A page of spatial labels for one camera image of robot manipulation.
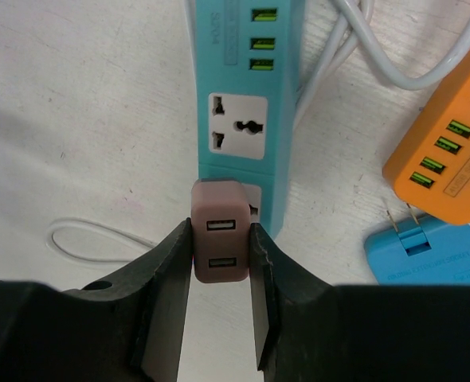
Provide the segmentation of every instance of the power outlet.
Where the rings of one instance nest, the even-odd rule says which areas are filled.
[[[251,209],[251,223],[260,223],[261,215],[261,188],[257,185],[242,184],[245,195],[248,197],[249,208]]]
[[[215,154],[262,159],[268,101],[254,95],[209,95],[209,148]]]

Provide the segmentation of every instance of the blue power strip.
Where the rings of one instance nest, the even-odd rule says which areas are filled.
[[[199,177],[246,185],[276,236],[288,194],[304,0],[197,0]]]

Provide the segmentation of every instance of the usb port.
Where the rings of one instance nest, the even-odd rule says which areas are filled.
[[[251,49],[253,50],[274,50],[276,47],[275,38],[252,38]]]
[[[249,62],[250,70],[273,70],[274,60],[252,58]]]
[[[464,138],[470,137],[470,127],[467,127],[463,123],[459,123],[457,121],[451,121],[448,126],[448,130],[455,134],[461,135]]]
[[[207,231],[227,231],[236,228],[235,220],[210,220],[206,222]]]
[[[433,181],[429,177],[421,175],[420,173],[413,173],[410,177],[410,180],[415,181],[417,184],[422,185],[427,189],[429,189],[433,185],[433,183],[435,183],[435,181]]]
[[[442,173],[444,171],[445,166],[437,161],[434,161],[431,158],[425,157],[421,162],[421,166],[427,168],[428,170],[432,170],[434,173]]]
[[[209,268],[236,267],[236,257],[225,257],[222,259],[209,259]]]
[[[461,146],[456,144],[453,141],[450,141],[449,139],[446,139],[444,137],[440,137],[436,142],[435,146],[440,147],[441,149],[444,149],[446,151],[449,151],[451,154],[457,154],[458,151],[460,151]]]
[[[252,11],[253,21],[275,21],[277,20],[277,8],[264,8]]]

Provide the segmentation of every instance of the socket hole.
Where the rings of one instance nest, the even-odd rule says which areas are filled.
[[[222,133],[213,132],[212,136],[213,136],[213,148],[215,150],[220,150],[222,146],[222,141],[225,140],[225,135]]]
[[[249,211],[251,211],[251,216],[258,216],[258,213],[260,212],[258,207],[253,207],[252,205],[249,205]]]
[[[260,125],[259,123],[256,123],[254,121],[249,121],[247,123],[243,123],[242,121],[236,121],[233,124],[233,127],[235,127],[236,131],[247,130],[248,133],[252,135],[261,133],[264,130],[264,125]]]
[[[222,97],[213,98],[213,110],[212,114],[214,115],[224,115],[225,108],[222,106]]]

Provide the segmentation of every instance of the blue travel adapter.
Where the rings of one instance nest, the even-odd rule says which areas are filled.
[[[470,226],[426,215],[410,218],[366,240],[380,284],[470,284]]]
[[[305,0],[197,0],[199,178],[246,188],[253,221],[283,225]]]

